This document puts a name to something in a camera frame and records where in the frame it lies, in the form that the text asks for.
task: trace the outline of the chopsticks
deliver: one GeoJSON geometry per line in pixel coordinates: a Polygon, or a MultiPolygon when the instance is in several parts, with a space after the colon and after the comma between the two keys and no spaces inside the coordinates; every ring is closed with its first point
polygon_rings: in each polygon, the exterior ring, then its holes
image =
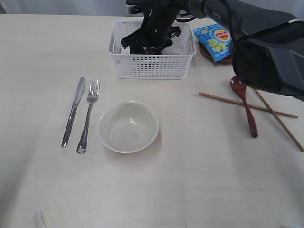
{"type": "Polygon", "coordinates": [[[275,113],[275,111],[270,107],[270,105],[268,104],[268,102],[264,99],[264,97],[256,90],[253,89],[255,91],[255,93],[259,96],[259,98],[263,101],[263,103],[267,106],[267,108],[271,111],[271,113],[275,116],[275,118],[277,119],[277,121],[281,124],[281,126],[285,129],[285,131],[288,133],[288,135],[290,136],[290,138],[294,141],[294,143],[297,145],[297,147],[303,152],[304,148],[303,146],[299,143],[299,141],[297,141],[297,139],[295,138],[295,136],[290,132],[290,130],[286,127],[286,125],[283,123],[283,121],[280,119],[280,117],[277,116],[277,114],[275,113]]]}
{"type": "MultiPolygon", "coordinates": [[[[209,97],[209,98],[212,98],[212,99],[215,99],[215,100],[219,100],[219,101],[224,101],[224,102],[227,102],[227,103],[235,104],[235,105],[244,106],[244,104],[242,102],[230,100],[230,99],[227,99],[227,98],[224,98],[224,97],[220,97],[220,96],[206,94],[206,93],[203,93],[203,92],[199,92],[199,95],[205,96],[205,97],[209,97]]],[[[296,116],[296,115],[292,115],[292,114],[288,114],[288,113],[283,113],[283,112],[280,112],[280,111],[274,111],[272,109],[267,109],[267,108],[263,108],[263,107],[252,105],[252,104],[251,105],[248,104],[248,106],[250,108],[261,110],[261,111],[264,111],[264,112],[269,112],[269,113],[274,112],[275,114],[278,114],[278,115],[283,115],[283,116],[287,116],[287,117],[291,117],[291,118],[298,118],[298,116],[296,116]]]]}

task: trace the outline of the white bowl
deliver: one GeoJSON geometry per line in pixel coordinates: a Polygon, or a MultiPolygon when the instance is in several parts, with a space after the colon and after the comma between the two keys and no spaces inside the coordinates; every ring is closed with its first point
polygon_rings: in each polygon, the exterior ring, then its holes
{"type": "Polygon", "coordinates": [[[158,133],[159,122],[148,106],[126,101],[108,109],[97,130],[105,147],[119,153],[133,153],[149,146],[158,133]]]}

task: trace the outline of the white plastic basket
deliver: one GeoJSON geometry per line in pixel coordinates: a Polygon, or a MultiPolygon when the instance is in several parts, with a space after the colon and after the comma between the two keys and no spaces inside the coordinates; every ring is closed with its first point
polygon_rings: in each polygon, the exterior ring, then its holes
{"type": "Polygon", "coordinates": [[[126,55],[120,54],[121,40],[140,28],[142,21],[116,21],[113,23],[109,52],[114,60],[117,77],[132,79],[184,79],[187,76],[195,45],[191,25],[177,23],[181,34],[173,38],[174,48],[183,55],[126,55]]]}

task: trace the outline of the knife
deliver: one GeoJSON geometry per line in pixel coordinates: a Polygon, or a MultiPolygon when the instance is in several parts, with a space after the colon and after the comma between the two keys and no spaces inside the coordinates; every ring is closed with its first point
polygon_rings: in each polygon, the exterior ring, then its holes
{"type": "Polygon", "coordinates": [[[75,94],[72,110],[71,110],[71,113],[70,113],[70,116],[68,118],[68,122],[67,122],[67,125],[66,125],[66,131],[65,131],[65,134],[63,136],[62,143],[61,143],[62,147],[67,147],[67,142],[68,142],[68,139],[70,138],[71,130],[72,130],[72,127],[73,127],[74,117],[75,117],[75,114],[76,114],[78,104],[81,100],[82,94],[84,93],[85,84],[86,84],[85,79],[83,77],[81,77],[80,81],[79,81],[79,84],[78,84],[78,87],[77,87],[76,94],[75,94]]]}

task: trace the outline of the fork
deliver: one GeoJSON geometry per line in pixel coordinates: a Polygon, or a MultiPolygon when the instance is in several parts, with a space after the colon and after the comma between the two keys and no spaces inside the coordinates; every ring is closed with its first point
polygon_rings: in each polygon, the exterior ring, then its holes
{"type": "Polygon", "coordinates": [[[88,130],[89,130],[90,116],[91,116],[91,112],[92,112],[93,103],[98,100],[99,89],[100,89],[100,83],[99,83],[98,79],[91,79],[90,87],[89,87],[89,94],[87,96],[89,108],[88,108],[87,114],[86,114],[85,126],[82,131],[82,135],[81,135],[79,144],[77,146],[78,153],[86,152],[87,134],[88,134],[88,130]]]}

